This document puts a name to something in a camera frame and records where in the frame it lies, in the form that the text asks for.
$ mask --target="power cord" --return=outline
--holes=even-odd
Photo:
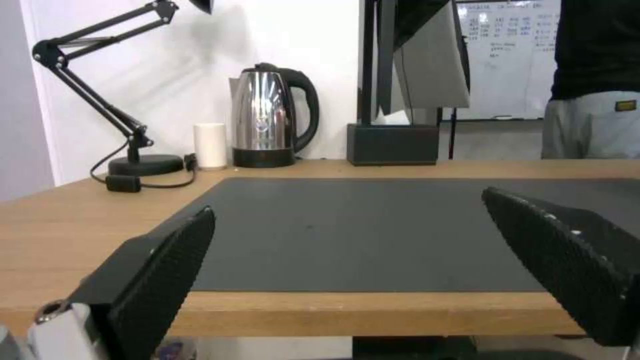
[[[406,76],[406,68],[404,67],[404,45],[400,47],[400,55],[402,56],[402,73],[404,76],[404,86],[406,87],[406,96],[409,100],[409,109],[411,109],[411,124],[415,124],[413,117],[413,104],[411,103],[411,92],[409,91],[409,79]]]
[[[138,176],[107,176],[105,179],[101,179],[95,175],[96,169],[98,169],[102,164],[107,162],[107,160],[111,159],[115,154],[119,153],[122,149],[127,147],[129,141],[126,141],[122,146],[100,159],[89,171],[91,178],[96,180],[101,184],[106,184],[107,189],[109,191],[116,192],[139,192],[140,188],[149,188],[149,189],[176,189],[182,188],[187,185],[193,184],[196,181],[196,173],[198,172],[198,160],[196,159],[196,154],[188,154],[184,156],[184,167],[187,171],[191,172],[191,179],[178,184],[169,184],[169,185],[161,185],[161,184],[145,184],[140,182],[140,178]]]

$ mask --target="white wall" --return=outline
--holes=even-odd
[[[144,3],[22,1],[31,12],[27,31],[38,39],[65,35]],[[345,156],[346,124],[356,118],[358,0],[216,0],[213,16],[186,0],[176,2],[181,9],[171,25],[70,66],[107,100],[149,126],[156,141],[151,152],[193,151],[192,124],[229,121],[228,78],[268,61],[302,70],[318,90],[320,129],[301,155]],[[146,16],[142,22],[156,19],[154,13]],[[124,138],[52,74],[38,71],[43,72],[56,178],[59,183],[85,178]]]
[[[0,1],[0,202],[53,186],[19,0]]]

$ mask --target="black shirt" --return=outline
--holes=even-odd
[[[562,0],[553,99],[640,92],[640,0]]]

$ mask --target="wooden desk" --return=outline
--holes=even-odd
[[[66,297],[124,240],[143,234],[226,177],[618,178],[640,161],[445,162],[355,168],[302,161],[269,170],[202,172],[177,190],[109,193],[84,180],[0,204],[0,323],[24,335],[43,304]],[[153,179],[172,183],[186,174]],[[190,336],[580,334],[546,293],[193,292],[171,332]]]

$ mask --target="plug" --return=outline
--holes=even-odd
[[[138,176],[108,175],[104,181],[111,192],[137,193],[142,189]]]
[[[187,171],[195,171],[198,167],[198,158],[195,153],[187,154],[184,156],[184,168]]]

